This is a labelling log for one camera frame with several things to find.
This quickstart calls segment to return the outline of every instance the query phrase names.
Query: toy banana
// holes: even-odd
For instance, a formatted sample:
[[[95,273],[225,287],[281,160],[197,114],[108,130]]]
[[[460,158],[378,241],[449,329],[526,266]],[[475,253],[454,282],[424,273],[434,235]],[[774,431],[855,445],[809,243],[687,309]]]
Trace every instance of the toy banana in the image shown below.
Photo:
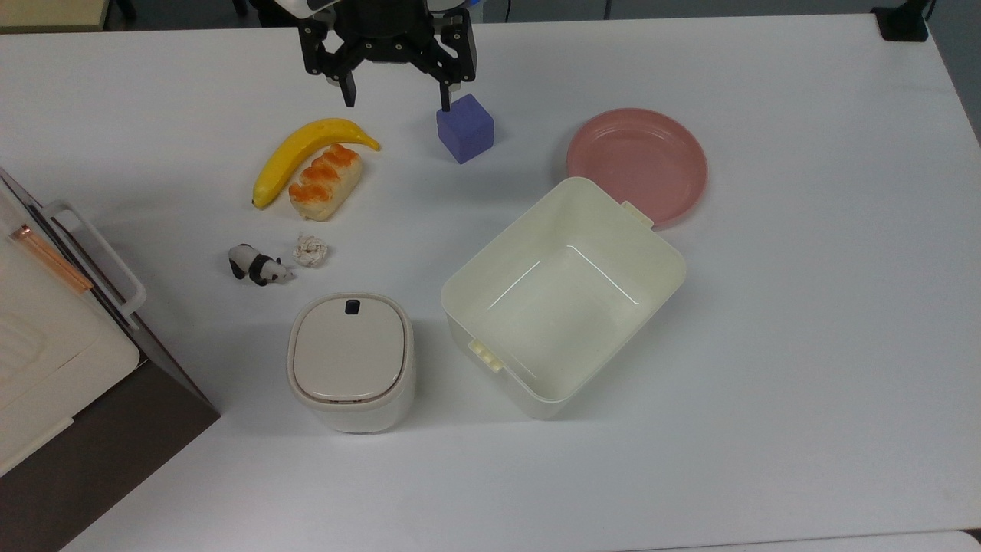
[[[283,191],[286,181],[300,163],[332,143],[360,143],[378,151],[378,142],[347,119],[321,119],[289,135],[259,173],[252,188],[252,204],[263,208]]]

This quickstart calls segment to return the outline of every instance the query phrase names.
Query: toy panda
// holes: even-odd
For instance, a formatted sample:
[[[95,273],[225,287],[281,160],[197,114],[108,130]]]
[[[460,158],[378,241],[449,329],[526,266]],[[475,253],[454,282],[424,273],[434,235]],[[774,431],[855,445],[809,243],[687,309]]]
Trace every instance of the toy panda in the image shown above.
[[[229,249],[229,263],[232,264],[235,278],[241,280],[248,274],[249,280],[260,286],[269,282],[281,284],[293,277],[293,273],[278,258],[264,255],[249,244],[240,244]]]

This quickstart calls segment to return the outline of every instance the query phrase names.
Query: toy bread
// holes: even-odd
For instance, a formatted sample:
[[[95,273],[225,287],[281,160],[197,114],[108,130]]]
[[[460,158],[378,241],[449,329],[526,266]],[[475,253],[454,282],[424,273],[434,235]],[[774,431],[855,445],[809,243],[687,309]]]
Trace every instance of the toy bread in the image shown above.
[[[361,156],[333,143],[289,185],[289,201],[303,218],[327,220],[360,179]]]

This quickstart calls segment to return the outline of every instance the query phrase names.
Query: small white bin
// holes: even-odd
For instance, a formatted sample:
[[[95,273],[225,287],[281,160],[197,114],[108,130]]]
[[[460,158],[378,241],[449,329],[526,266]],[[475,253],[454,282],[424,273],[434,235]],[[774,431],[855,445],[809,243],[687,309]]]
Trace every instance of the small white bin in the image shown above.
[[[308,304],[289,335],[286,374],[296,399],[346,433],[383,431],[415,398],[412,323],[377,294],[335,294]]]
[[[569,178],[442,287],[453,340],[525,412],[554,416],[685,280],[630,203]]]

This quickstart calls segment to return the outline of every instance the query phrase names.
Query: foam cube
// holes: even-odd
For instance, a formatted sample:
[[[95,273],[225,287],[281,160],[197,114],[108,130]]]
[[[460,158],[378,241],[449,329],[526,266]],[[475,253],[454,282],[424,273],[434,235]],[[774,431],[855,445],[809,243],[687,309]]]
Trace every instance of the foam cube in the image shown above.
[[[449,111],[437,111],[436,129],[457,163],[466,163],[493,145],[493,118],[473,94],[449,104]]]

